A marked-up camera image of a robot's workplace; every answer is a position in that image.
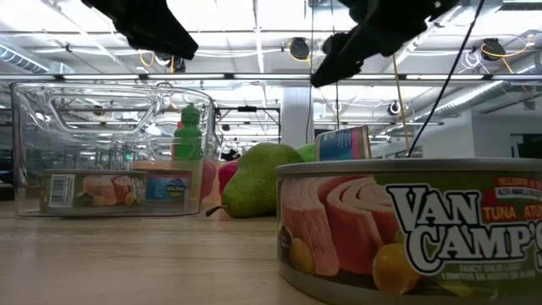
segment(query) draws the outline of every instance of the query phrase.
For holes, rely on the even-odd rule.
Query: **tuna can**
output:
[[[48,169],[41,177],[43,214],[133,213],[145,202],[147,173],[141,171]]]
[[[191,198],[192,172],[179,169],[142,169],[147,172],[147,206],[172,214],[194,214],[199,197]]]
[[[317,299],[542,300],[542,161],[352,160],[277,176],[281,274]]]

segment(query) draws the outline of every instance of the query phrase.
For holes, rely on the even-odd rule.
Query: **black cable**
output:
[[[335,12],[333,10],[333,0],[329,2],[331,4],[331,25],[333,26],[333,35],[335,35]],[[340,119],[339,119],[339,81],[335,82],[335,117],[337,118],[337,130],[340,129]]]
[[[311,20],[311,61],[309,64],[309,69],[312,74],[312,50],[314,49],[314,1],[312,1],[312,20]],[[307,128],[305,129],[305,143],[308,143],[308,127],[311,124],[311,115],[312,115],[312,86],[309,82],[308,90],[308,114],[307,114]]]
[[[416,135],[416,138],[414,139],[414,142],[410,146],[410,149],[408,150],[407,158],[410,158],[412,153],[414,152],[414,148],[416,147],[416,144],[418,143],[420,136],[422,135],[423,131],[425,130],[425,127],[427,127],[427,124],[433,117],[434,111],[439,107],[440,100],[444,96],[444,92],[446,90],[446,87],[448,87],[448,84],[450,83],[451,76],[456,71],[457,64],[459,64],[459,59],[461,59],[463,55],[463,50],[465,49],[465,46],[467,45],[468,38],[471,36],[471,33],[473,32],[473,28],[476,25],[476,20],[478,19],[480,12],[482,12],[482,7],[484,6],[485,0],[481,0],[480,4],[478,5],[478,8],[476,9],[476,14],[474,15],[474,20],[471,23],[471,25],[468,27],[467,34],[465,35],[465,39],[463,39],[463,42],[461,44],[461,47],[459,49],[459,52],[457,53],[456,60],[454,60],[454,64],[451,66],[450,73],[448,74],[448,77],[446,77],[446,81],[444,82],[444,85],[442,86],[442,89],[440,89],[439,96],[437,97],[437,100],[434,102],[433,107],[431,108],[431,111],[429,112],[429,115],[425,122],[423,122],[422,128]]]

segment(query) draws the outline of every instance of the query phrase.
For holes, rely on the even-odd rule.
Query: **clear plastic container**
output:
[[[162,86],[11,85],[14,186],[23,216],[199,212],[217,155],[212,99]],[[180,111],[200,111],[201,158],[172,159]]]

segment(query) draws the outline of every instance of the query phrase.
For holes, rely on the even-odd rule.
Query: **lemon image on label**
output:
[[[171,197],[182,197],[185,195],[185,182],[181,179],[173,179],[166,185],[166,192]]]
[[[316,264],[311,249],[299,238],[294,238],[290,244],[290,261],[295,269],[308,275],[314,274]]]
[[[408,263],[405,246],[392,243],[380,248],[373,260],[373,280],[380,291],[405,294],[412,290],[420,275]]]
[[[134,194],[129,192],[128,195],[126,195],[126,199],[124,200],[124,203],[126,205],[132,205],[136,201],[136,198],[134,197]]]

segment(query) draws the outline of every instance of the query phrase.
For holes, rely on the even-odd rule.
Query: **wooden table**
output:
[[[0,304],[322,304],[280,277],[276,220],[15,218],[0,203]]]

